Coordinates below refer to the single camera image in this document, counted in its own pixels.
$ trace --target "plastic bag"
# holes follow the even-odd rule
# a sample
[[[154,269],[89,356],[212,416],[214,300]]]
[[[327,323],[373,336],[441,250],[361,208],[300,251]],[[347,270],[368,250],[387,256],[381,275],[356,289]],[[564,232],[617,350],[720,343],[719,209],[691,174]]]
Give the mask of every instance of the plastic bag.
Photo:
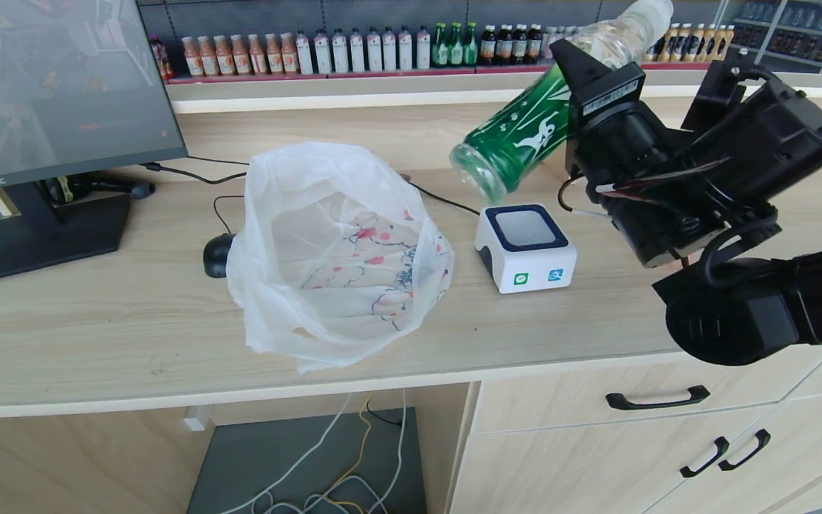
[[[455,253],[420,193],[359,146],[301,143],[255,156],[228,287],[247,344],[346,366],[421,325]]]

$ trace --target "computer monitor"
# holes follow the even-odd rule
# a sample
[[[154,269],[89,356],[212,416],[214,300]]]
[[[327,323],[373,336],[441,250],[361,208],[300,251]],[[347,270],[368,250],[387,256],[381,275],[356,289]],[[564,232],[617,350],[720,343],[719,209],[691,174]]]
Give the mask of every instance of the computer monitor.
[[[128,196],[54,208],[37,181],[185,157],[135,0],[0,0],[0,277],[116,251]]]

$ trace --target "green bottle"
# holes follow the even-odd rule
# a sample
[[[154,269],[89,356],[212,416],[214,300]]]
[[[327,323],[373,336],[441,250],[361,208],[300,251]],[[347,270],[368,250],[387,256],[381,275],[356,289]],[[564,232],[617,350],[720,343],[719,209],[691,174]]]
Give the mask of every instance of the green bottle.
[[[462,24],[455,22],[452,24],[452,34],[450,35],[450,42],[447,43],[450,48],[450,66],[461,66],[462,59],[465,56],[465,49],[462,48]]]
[[[437,32],[433,35],[433,44],[430,46],[430,65],[434,68],[443,68],[450,60],[450,50],[446,45],[446,24],[437,23]]]
[[[469,38],[465,43],[465,66],[474,66],[477,64],[477,36],[475,36],[475,30],[477,29],[477,23],[470,21],[469,22]]]

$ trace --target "computer mouse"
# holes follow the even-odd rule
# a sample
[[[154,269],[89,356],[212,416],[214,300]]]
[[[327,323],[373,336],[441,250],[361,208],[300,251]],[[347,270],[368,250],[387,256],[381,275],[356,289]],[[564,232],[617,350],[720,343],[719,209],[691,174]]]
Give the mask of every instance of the computer mouse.
[[[205,244],[202,252],[202,262],[205,264],[205,274],[212,278],[228,276],[228,253],[235,234],[221,234]]]

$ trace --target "black handle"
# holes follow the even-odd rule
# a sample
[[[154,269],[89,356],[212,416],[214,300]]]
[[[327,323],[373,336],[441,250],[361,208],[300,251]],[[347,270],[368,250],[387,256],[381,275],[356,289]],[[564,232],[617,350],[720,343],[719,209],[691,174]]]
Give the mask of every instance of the black handle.
[[[722,455],[725,455],[725,452],[728,451],[728,439],[719,436],[714,441],[714,443],[715,455],[712,456],[711,459],[708,459],[708,461],[706,461],[706,464],[699,466],[699,469],[697,469],[696,471],[687,468],[687,466],[683,466],[683,468],[681,468],[681,476],[683,476],[683,478],[691,478],[692,476],[701,474],[706,468],[708,468],[709,466],[714,464],[715,461],[720,459]]]
[[[769,440],[770,440],[771,436],[769,435],[768,432],[766,432],[766,430],[761,428],[760,430],[757,430],[756,433],[754,433],[754,436],[756,436],[757,444],[756,444],[756,448],[754,448],[753,452],[750,452],[750,455],[747,455],[746,458],[741,459],[741,462],[739,462],[738,464],[731,464],[727,460],[721,461],[719,463],[719,468],[722,471],[731,471],[733,469],[740,468],[742,465],[744,465],[745,462],[749,461],[754,455],[757,455],[757,453],[760,453],[760,450],[766,448],[766,445],[769,445]]]
[[[706,400],[710,393],[707,388],[699,385],[687,388],[687,393],[691,394],[687,400],[666,401],[665,403],[632,403],[627,400],[622,393],[607,393],[604,399],[612,409],[617,410],[643,410],[643,409],[664,409],[665,407],[679,407],[682,405],[692,405]]]

